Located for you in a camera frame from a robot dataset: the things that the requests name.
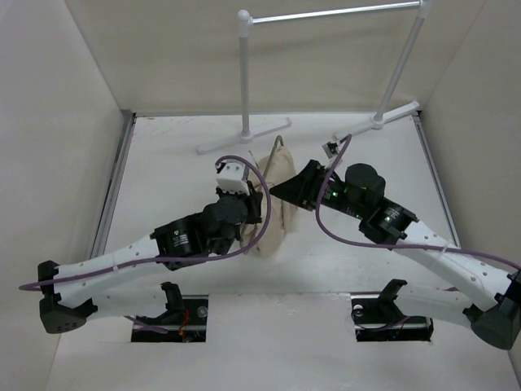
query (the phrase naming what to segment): black mount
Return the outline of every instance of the black mount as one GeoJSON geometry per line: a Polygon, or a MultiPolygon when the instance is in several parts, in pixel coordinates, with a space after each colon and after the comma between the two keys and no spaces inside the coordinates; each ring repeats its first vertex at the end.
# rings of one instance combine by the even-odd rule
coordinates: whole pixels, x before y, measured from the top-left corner
{"type": "Polygon", "coordinates": [[[404,321],[405,316],[395,304],[398,292],[406,284],[403,279],[393,279],[379,294],[351,295],[351,318],[358,326],[355,331],[357,341],[431,340],[434,332],[432,319],[413,316],[404,321]],[[376,324],[387,326],[369,327],[376,324]]]}
{"type": "Polygon", "coordinates": [[[208,296],[183,296],[184,310],[178,316],[158,318],[138,317],[138,320],[150,325],[159,326],[167,330],[160,334],[143,328],[132,330],[131,342],[205,342],[208,321],[208,296]],[[182,324],[183,335],[179,333],[182,324]]]}
{"type": "MultiPolygon", "coordinates": [[[[304,169],[288,181],[272,187],[269,193],[299,208],[314,210],[327,168],[310,160],[304,169]]],[[[383,196],[385,180],[370,165],[348,167],[345,182],[338,175],[327,184],[322,204],[361,220],[358,229],[376,244],[396,244],[405,239],[405,230],[416,215],[383,196]]]]}
{"type": "MultiPolygon", "coordinates": [[[[229,194],[217,188],[219,200],[191,214],[156,228],[151,234],[160,257],[207,257],[227,254],[235,240],[241,240],[242,224],[257,224],[261,219],[262,193],[247,182],[250,194],[229,194]]],[[[202,262],[169,262],[170,270],[202,262]]]]}

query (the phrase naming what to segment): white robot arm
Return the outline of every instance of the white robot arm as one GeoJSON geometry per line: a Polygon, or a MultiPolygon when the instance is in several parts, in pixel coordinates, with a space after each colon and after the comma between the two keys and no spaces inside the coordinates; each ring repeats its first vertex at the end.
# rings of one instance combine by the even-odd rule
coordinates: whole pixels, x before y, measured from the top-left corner
{"type": "MultiPolygon", "coordinates": [[[[166,282],[138,292],[114,288],[147,275],[237,255],[228,251],[240,239],[241,225],[261,222],[262,194],[248,183],[244,164],[249,165],[245,160],[243,164],[227,161],[219,167],[220,198],[201,213],[171,222],[125,248],[89,261],[64,266],[43,262],[38,267],[39,283],[21,288],[42,290],[40,316],[45,329],[49,333],[67,332],[87,319],[109,316],[138,314],[157,318],[180,314],[182,296],[175,284],[166,282]],[[211,253],[218,256],[208,258],[211,253]]],[[[326,167],[311,160],[300,174],[272,187],[269,193],[302,209],[318,212],[323,204],[359,219],[360,231],[374,244],[336,237],[317,214],[322,230],[334,239],[391,249],[456,288],[446,292],[393,280],[379,297],[382,311],[396,322],[406,316],[425,316],[455,323],[471,329],[490,345],[511,349],[521,328],[519,272],[509,275],[439,237],[409,210],[383,196],[385,181],[372,167],[350,166],[345,181],[338,175],[329,178],[327,174],[331,173],[326,171],[326,167]]]]}
{"type": "Polygon", "coordinates": [[[270,194],[314,210],[318,225],[332,239],[395,251],[455,287],[454,292],[446,292],[403,280],[391,281],[382,291],[378,306],[393,317],[393,322],[418,315],[441,319],[471,329],[499,349],[511,349],[521,328],[519,272],[509,275],[473,256],[486,254],[463,251],[439,237],[414,213],[384,197],[385,180],[370,165],[348,167],[345,180],[341,180],[334,170],[347,145],[339,153],[336,144],[326,144],[329,157],[338,155],[330,167],[311,160],[294,178],[273,187],[270,194]],[[359,219],[359,230],[373,243],[352,242],[328,231],[320,219],[321,204],[359,219]]]}
{"type": "Polygon", "coordinates": [[[41,263],[38,283],[20,289],[41,290],[44,294],[40,317],[46,331],[68,332],[81,327],[87,319],[109,316],[139,314],[157,318],[182,314],[182,296],[176,284],[165,282],[145,292],[125,291],[119,286],[148,275],[166,275],[183,267],[233,257],[256,244],[269,223],[269,214],[257,240],[228,253],[233,242],[241,239],[243,224],[262,222],[262,192],[247,180],[249,169],[260,173],[246,160],[233,158],[239,162],[225,160],[217,166],[219,200],[202,212],[156,228],[137,242],[101,257],[73,265],[41,263]]]}

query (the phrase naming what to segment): beige cloth bag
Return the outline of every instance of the beige cloth bag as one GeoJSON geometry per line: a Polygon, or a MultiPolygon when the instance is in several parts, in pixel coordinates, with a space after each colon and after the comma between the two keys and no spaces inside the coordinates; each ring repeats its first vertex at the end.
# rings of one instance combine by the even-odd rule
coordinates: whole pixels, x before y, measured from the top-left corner
{"type": "MultiPolygon", "coordinates": [[[[264,173],[269,157],[265,157],[259,161],[259,170],[264,173]]],[[[278,185],[285,182],[289,178],[296,175],[293,157],[286,147],[278,147],[274,153],[271,166],[269,167],[265,181],[268,187],[278,185]]],[[[250,173],[249,180],[257,191],[262,191],[262,186],[255,174],[250,173]]],[[[261,215],[262,221],[265,221],[268,203],[266,196],[262,197],[261,215]]],[[[271,197],[271,220],[268,229],[259,243],[253,248],[262,257],[273,255],[280,247],[286,233],[291,230],[293,220],[296,216],[297,207],[278,198],[271,197]]],[[[262,224],[247,225],[243,232],[243,241],[241,247],[245,247],[261,230],[262,224]]]]}

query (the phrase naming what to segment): black bracket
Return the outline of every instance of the black bracket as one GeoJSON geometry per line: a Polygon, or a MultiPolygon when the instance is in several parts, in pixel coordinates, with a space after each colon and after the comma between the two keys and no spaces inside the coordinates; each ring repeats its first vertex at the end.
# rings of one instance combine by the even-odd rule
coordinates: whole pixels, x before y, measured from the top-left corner
{"type": "Polygon", "coordinates": [[[184,311],[178,316],[147,318],[138,320],[150,325],[167,329],[166,334],[159,334],[147,329],[135,328],[131,342],[205,342],[208,321],[208,296],[183,296],[184,311]]]}
{"type": "Polygon", "coordinates": [[[405,316],[394,300],[406,284],[403,279],[393,279],[380,293],[351,295],[351,317],[357,326],[357,341],[431,340],[434,325],[432,319],[423,316],[412,316],[396,327],[376,326],[393,325],[404,320],[405,316]]]}
{"type": "Polygon", "coordinates": [[[145,324],[161,326],[177,322],[185,312],[185,304],[179,285],[176,283],[162,283],[161,290],[166,296],[166,311],[156,318],[138,317],[145,324]]]}

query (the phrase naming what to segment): purple cable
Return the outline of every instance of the purple cable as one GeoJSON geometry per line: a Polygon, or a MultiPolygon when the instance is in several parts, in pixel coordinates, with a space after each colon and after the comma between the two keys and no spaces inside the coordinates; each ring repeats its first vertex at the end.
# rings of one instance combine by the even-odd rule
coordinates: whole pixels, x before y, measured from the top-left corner
{"type": "MultiPolygon", "coordinates": [[[[145,263],[169,263],[169,262],[209,262],[209,261],[223,261],[225,259],[230,259],[232,257],[236,257],[240,254],[243,254],[253,247],[257,243],[259,243],[259,240],[261,240],[262,236],[268,229],[269,220],[271,218],[271,198],[269,197],[269,188],[268,184],[266,183],[265,179],[262,177],[261,172],[257,169],[255,165],[244,159],[240,156],[234,156],[234,155],[226,155],[223,157],[220,157],[216,165],[219,165],[224,160],[236,160],[244,165],[246,165],[258,178],[260,181],[260,185],[262,186],[262,189],[264,190],[266,201],[267,201],[267,211],[266,211],[266,219],[264,224],[262,225],[262,228],[259,231],[259,235],[255,237],[254,240],[252,240],[250,243],[248,243],[245,247],[234,251],[230,254],[225,255],[219,255],[217,257],[191,257],[191,258],[181,258],[181,257],[155,257],[155,258],[146,258],[146,259],[138,259],[135,261],[127,261],[123,262],[120,265],[118,265],[118,269],[124,269],[126,267],[131,266],[137,266],[142,265],[145,263]]],[[[82,275],[72,275],[70,277],[63,277],[61,279],[50,279],[47,281],[41,281],[41,282],[35,282],[35,283],[27,283],[24,285],[19,286],[19,290],[21,291],[38,291],[41,287],[45,287],[47,285],[54,285],[57,283],[70,283],[72,281],[77,281],[78,279],[89,279],[91,277],[96,277],[98,275],[105,275],[106,273],[113,273],[114,269],[112,267],[106,267],[105,269],[91,271],[90,273],[84,273],[82,275]]]]}
{"type": "Polygon", "coordinates": [[[397,250],[397,249],[420,249],[420,250],[431,250],[431,251],[440,251],[440,252],[446,252],[446,253],[456,253],[456,254],[463,254],[463,255],[470,255],[472,257],[482,257],[487,258],[492,261],[499,262],[503,265],[509,266],[513,269],[519,270],[519,266],[513,263],[512,261],[509,261],[505,258],[498,257],[496,255],[491,255],[487,253],[482,253],[481,251],[473,251],[473,250],[463,250],[461,248],[443,248],[440,246],[430,246],[426,244],[374,244],[374,243],[362,243],[362,242],[355,242],[352,240],[347,240],[344,238],[340,238],[339,236],[335,235],[331,231],[329,231],[326,226],[322,223],[322,220],[320,218],[320,206],[322,204],[322,198],[326,194],[327,184],[331,178],[331,175],[335,172],[336,167],[339,165],[340,160],[342,159],[342,156],[344,153],[348,150],[349,144],[351,142],[352,135],[348,134],[346,137],[342,138],[340,142],[344,142],[344,145],[342,146],[342,149],[340,150],[339,155],[337,155],[335,161],[333,162],[333,165],[329,168],[329,170],[326,173],[326,177],[324,178],[324,182],[322,183],[320,187],[320,191],[318,192],[318,198],[317,198],[317,207],[315,209],[315,218],[317,220],[318,226],[320,226],[320,229],[328,235],[330,238],[339,241],[340,243],[349,244],[350,246],[356,246],[356,247],[365,247],[365,248],[386,248],[388,250],[397,250]]]}
{"type": "Polygon", "coordinates": [[[150,324],[143,323],[141,320],[137,320],[131,316],[124,316],[123,318],[128,319],[130,322],[137,326],[141,326],[138,332],[157,332],[159,334],[168,334],[169,331],[166,328],[159,326],[151,326],[150,324]]]}
{"type": "Polygon", "coordinates": [[[412,317],[405,316],[402,320],[399,320],[398,322],[389,323],[382,327],[363,327],[362,325],[358,324],[355,318],[351,315],[352,322],[355,323],[358,327],[363,328],[364,330],[367,330],[368,332],[386,332],[387,330],[391,330],[393,327],[400,326],[401,324],[404,324],[412,317]]]}

